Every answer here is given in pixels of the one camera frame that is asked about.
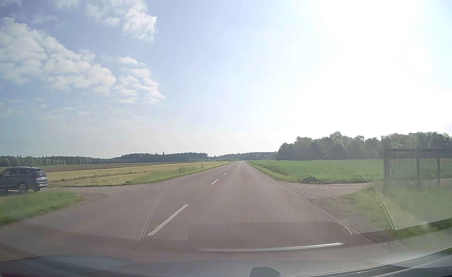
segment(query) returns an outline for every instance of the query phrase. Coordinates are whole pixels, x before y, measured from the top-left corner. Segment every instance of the blue sky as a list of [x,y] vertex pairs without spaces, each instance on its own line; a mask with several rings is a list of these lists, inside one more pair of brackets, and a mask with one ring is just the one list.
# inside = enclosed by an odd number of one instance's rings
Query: blue sky
[[0,155],[452,135],[452,2],[0,0]]

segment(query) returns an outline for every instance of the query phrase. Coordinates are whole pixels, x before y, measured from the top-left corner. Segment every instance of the white lane marking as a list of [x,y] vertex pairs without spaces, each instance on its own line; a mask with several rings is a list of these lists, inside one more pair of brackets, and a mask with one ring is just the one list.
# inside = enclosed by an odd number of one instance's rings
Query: white lane marking
[[149,234],[147,234],[147,236],[152,236],[155,233],[157,233],[159,230],[161,230],[161,228],[163,228],[166,224],[168,224],[168,222],[170,222],[175,216],[177,216],[180,211],[183,211],[183,209],[185,209],[188,206],[188,204],[183,205],[181,208],[178,209],[178,211],[175,211],[172,215],[170,215],[165,221],[163,221],[161,224],[159,224],[156,228],[154,228],[154,230],[152,230],[151,232],[149,232]]

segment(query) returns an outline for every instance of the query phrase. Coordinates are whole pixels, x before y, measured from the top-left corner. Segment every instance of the gray suv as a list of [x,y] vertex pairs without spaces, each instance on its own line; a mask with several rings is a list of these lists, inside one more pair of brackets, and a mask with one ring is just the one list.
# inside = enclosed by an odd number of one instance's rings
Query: gray suv
[[16,189],[22,194],[29,189],[40,191],[46,186],[46,173],[39,167],[9,167],[0,173],[0,190]]

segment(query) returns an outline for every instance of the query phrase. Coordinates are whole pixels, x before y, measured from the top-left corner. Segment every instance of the forest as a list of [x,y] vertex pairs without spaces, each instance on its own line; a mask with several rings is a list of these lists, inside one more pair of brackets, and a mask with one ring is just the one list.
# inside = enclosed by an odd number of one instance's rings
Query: forest
[[283,143],[277,151],[277,160],[345,160],[381,159],[384,148],[452,147],[452,136],[447,133],[418,132],[407,135],[391,134],[365,138],[349,137],[340,132],[312,139],[298,136],[293,143]]
[[110,159],[100,159],[81,156],[0,156],[0,167],[16,166],[53,166],[53,165],[87,165],[87,164],[126,164],[126,163],[166,163],[166,162],[196,162],[208,160],[237,161],[237,160],[262,160],[275,159],[275,152],[252,152],[227,154],[210,157],[207,153],[173,153],[173,154],[149,154],[132,153]]

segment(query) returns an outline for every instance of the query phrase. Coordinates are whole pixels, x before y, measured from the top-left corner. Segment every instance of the metal fence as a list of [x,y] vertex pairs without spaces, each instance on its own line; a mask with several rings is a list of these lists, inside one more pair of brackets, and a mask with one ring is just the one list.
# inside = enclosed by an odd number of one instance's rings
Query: metal fence
[[383,191],[395,182],[408,182],[415,188],[452,183],[452,148],[385,149],[383,155]]
[[452,217],[452,148],[385,149],[383,195],[412,214],[409,226]]

